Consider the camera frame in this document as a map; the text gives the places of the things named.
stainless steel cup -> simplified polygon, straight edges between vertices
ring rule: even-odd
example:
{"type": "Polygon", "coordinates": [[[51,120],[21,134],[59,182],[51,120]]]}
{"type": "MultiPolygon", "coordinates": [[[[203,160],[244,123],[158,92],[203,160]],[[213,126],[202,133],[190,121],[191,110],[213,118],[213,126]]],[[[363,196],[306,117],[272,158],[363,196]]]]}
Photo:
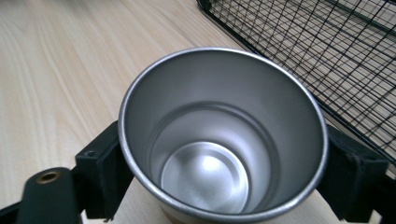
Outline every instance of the stainless steel cup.
{"type": "Polygon", "coordinates": [[[310,93],[235,49],[189,49],[154,63],[127,91],[119,124],[134,175],[184,223],[283,214],[316,187],[327,158],[310,93]]]}

black wire grid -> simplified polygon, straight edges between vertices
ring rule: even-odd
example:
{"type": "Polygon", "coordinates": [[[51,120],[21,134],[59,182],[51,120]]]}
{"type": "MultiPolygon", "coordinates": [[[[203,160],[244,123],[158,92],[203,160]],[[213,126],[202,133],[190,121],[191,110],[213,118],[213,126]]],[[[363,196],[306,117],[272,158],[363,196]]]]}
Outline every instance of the black wire grid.
{"type": "Polygon", "coordinates": [[[396,166],[394,0],[198,3],[250,50],[297,76],[326,113],[396,166]]]}

wood grain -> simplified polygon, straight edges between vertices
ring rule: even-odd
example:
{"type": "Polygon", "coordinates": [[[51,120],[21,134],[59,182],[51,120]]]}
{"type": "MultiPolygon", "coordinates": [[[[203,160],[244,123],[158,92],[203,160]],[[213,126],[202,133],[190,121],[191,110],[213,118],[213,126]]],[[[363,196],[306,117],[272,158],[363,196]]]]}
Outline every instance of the wood grain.
{"type": "MultiPolygon", "coordinates": [[[[201,46],[240,49],[193,0],[0,1],[0,208],[31,175],[74,167],[145,67],[201,46]]],[[[338,222],[315,192],[268,223],[338,222]]],[[[134,180],[114,223],[169,221],[134,180]]]]}

